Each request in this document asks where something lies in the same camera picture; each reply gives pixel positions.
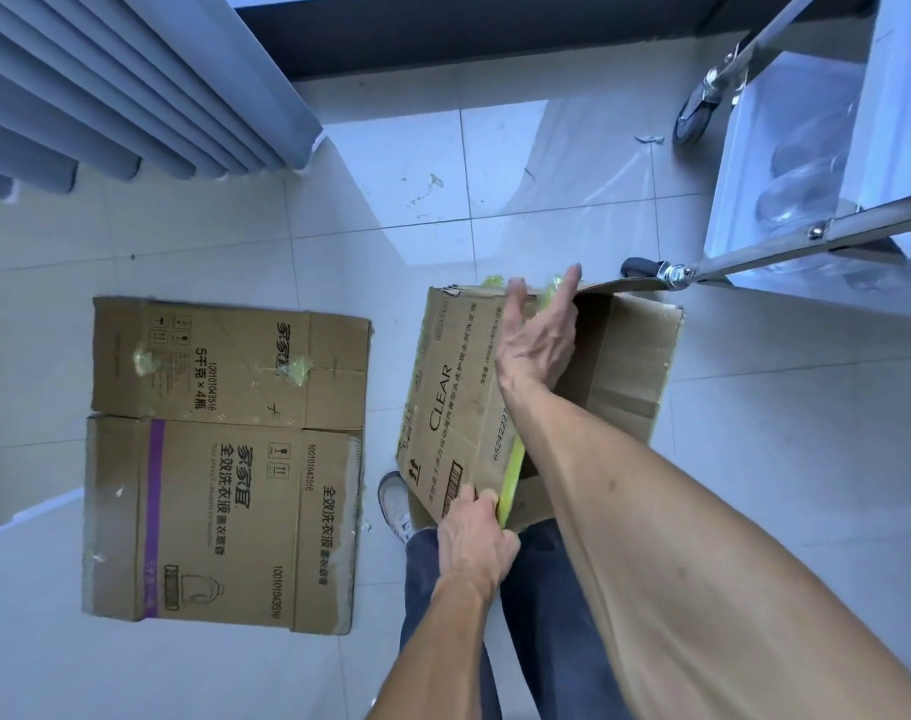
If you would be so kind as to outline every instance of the person's left hand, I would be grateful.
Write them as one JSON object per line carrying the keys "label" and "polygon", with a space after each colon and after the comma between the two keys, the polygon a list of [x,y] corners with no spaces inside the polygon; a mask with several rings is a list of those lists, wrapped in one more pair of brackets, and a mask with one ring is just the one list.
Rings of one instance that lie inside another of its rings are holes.
{"label": "person's left hand", "polygon": [[483,490],[476,499],[476,489],[463,483],[439,523],[440,576],[464,574],[487,604],[519,553],[519,536],[496,520],[498,502],[494,490]]}

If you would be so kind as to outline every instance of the denim pants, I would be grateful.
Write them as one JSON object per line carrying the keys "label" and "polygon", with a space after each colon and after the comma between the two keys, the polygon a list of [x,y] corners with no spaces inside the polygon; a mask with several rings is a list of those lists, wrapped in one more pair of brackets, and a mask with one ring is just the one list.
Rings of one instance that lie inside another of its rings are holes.
{"label": "denim pants", "polygon": [[[539,716],[631,720],[556,521],[530,526],[519,539],[519,556],[501,585],[502,611]],[[438,578],[436,529],[416,532],[405,546],[400,649],[428,610]],[[502,720],[485,646],[479,688],[483,720]]]}

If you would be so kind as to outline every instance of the shoe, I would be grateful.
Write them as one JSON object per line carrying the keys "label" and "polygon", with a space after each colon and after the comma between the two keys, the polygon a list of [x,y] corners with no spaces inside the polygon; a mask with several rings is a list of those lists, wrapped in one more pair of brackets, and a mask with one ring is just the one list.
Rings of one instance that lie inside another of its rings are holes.
{"label": "shoe", "polygon": [[407,544],[415,531],[409,515],[409,486],[398,471],[389,472],[378,482],[378,507],[396,538]]}

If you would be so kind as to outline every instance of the barcode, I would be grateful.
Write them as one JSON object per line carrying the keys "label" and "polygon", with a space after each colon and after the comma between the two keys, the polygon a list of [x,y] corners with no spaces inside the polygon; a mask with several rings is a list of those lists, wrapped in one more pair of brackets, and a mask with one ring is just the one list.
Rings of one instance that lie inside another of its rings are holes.
{"label": "barcode", "polygon": [[167,565],[165,567],[165,580],[162,585],[167,612],[179,611],[179,566]]}
{"label": "barcode", "polygon": [[329,585],[329,551],[326,548],[319,550],[319,586]]}
{"label": "barcode", "polygon": [[462,483],[462,465],[454,459],[452,466],[449,468],[449,484],[446,486],[446,501],[442,506],[442,515],[449,513],[449,504],[456,499],[459,494],[459,485]]}

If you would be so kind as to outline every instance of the metal cart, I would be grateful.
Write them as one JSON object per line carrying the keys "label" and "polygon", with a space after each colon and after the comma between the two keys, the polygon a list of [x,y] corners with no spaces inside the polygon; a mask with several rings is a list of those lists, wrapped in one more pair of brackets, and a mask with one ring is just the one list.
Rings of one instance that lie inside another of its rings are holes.
{"label": "metal cart", "polygon": [[[750,79],[750,63],[758,59],[759,54],[771,46],[774,38],[812,1],[792,0],[765,28],[741,40],[706,72],[679,111],[672,132],[674,146],[691,147],[699,142],[727,92],[733,88],[737,93],[744,91]],[[906,257],[892,238],[911,232],[911,195],[878,206],[855,206],[853,209],[851,214],[811,223],[789,234],[763,239],[700,262],[654,262],[631,257],[622,264],[624,279],[618,281],[618,289],[626,292],[674,291],[693,283],[728,285],[731,283],[727,277],[734,274],[817,253],[832,253],[893,267],[905,264]]]}

